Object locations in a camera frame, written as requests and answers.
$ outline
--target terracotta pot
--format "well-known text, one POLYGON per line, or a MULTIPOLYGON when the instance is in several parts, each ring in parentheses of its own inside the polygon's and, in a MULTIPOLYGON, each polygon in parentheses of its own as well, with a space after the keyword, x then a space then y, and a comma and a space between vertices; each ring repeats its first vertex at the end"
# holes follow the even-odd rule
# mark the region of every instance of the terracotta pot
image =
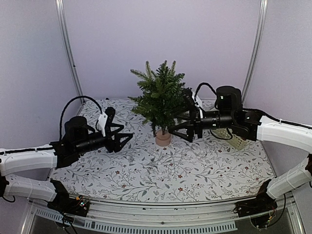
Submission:
POLYGON ((162 134, 161 130, 158 130, 156 132, 156 137, 155 137, 156 144, 159 146, 168 146, 171 142, 171 134, 166 131, 165 135, 162 134))

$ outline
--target wicker basket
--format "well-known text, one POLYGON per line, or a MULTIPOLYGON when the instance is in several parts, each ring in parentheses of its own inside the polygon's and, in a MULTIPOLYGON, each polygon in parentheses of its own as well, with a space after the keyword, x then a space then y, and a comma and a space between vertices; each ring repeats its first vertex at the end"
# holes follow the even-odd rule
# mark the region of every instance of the wicker basket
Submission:
MULTIPOLYGON (((228 131, 225 128, 212 130, 212 132, 220 138, 229 139, 231 136, 228 134, 228 131)), ((244 149, 249 143, 250 140, 243 140, 241 137, 233 134, 233 138, 231 140, 226 140, 230 145, 234 146, 238 150, 244 149)))

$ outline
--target artificial pine tree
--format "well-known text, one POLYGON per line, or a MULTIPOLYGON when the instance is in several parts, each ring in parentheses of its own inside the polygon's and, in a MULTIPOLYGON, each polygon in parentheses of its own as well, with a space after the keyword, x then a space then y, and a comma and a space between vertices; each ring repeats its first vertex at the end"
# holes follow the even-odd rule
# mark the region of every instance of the artificial pine tree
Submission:
POLYGON ((137 103, 132 112, 146 118, 143 124, 151 122, 154 135, 156 127, 160 127, 164 135, 168 127, 175 125, 175 114, 185 108, 182 97, 185 83, 181 82, 185 74, 176 74, 175 68, 176 61, 172 63, 171 68, 167 66, 167 61, 164 61, 154 72, 146 61, 146 73, 130 70, 141 79, 137 85, 143 92, 141 96, 129 97, 137 103))

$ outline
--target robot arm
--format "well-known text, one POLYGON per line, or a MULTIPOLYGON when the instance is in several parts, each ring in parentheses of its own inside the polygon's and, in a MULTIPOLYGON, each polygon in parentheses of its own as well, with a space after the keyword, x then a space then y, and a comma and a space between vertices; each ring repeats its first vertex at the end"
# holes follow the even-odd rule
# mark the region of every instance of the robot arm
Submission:
POLYGON ((102 147, 109 153, 120 151, 133 134, 119 133, 124 126, 113 123, 114 116, 114 108, 107 108, 98 119, 98 132, 87 124, 85 117, 77 116, 65 123, 65 136, 60 141, 27 149, 0 149, 0 197, 17 195, 43 199, 51 209, 85 216, 88 206, 83 202, 83 209, 79 209, 77 202, 81 199, 77 201, 70 198, 61 182, 38 181, 13 173, 39 168, 67 167, 78 161, 86 152, 102 147))
POLYGON ((312 181, 312 127, 278 120, 263 111, 244 109, 240 90, 222 86, 216 90, 216 111, 204 111, 201 101, 196 100, 189 89, 184 92, 189 117, 182 124, 173 126, 169 132, 189 142, 194 135, 202 138, 204 129, 230 128, 232 133, 249 140, 272 141, 303 149, 309 153, 296 167, 285 174, 265 181, 255 199, 236 203, 239 216, 253 215, 277 208, 275 199, 312 181), (179 132, 185 129, 186 134, 179 132))

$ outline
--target floral tablecloth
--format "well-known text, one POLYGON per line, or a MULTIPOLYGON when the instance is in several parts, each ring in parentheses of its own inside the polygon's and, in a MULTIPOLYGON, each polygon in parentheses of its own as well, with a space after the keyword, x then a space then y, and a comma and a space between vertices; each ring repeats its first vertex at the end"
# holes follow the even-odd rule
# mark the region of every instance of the floral tablecloth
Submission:
MULTIPOLYGON (((213 106, 203 100, 204 108, 213 106)), ((118 153, 102 148, 86 153, 67 168, 54 169, 72 194, 113 200, 142 202, 196 202, 255 195, 264 180, 274 177, 268 157, 259 142, 238 151, 224 140, 204 131, 193 143, 173 137, 168 147, 159 147, 144 118, 131 112, 128 99, 99 100, 103 108, 116 109, 115 123, 134 137, 118 153)), ((89 125, 99 115, 88 101, 81 111, 89 125)))

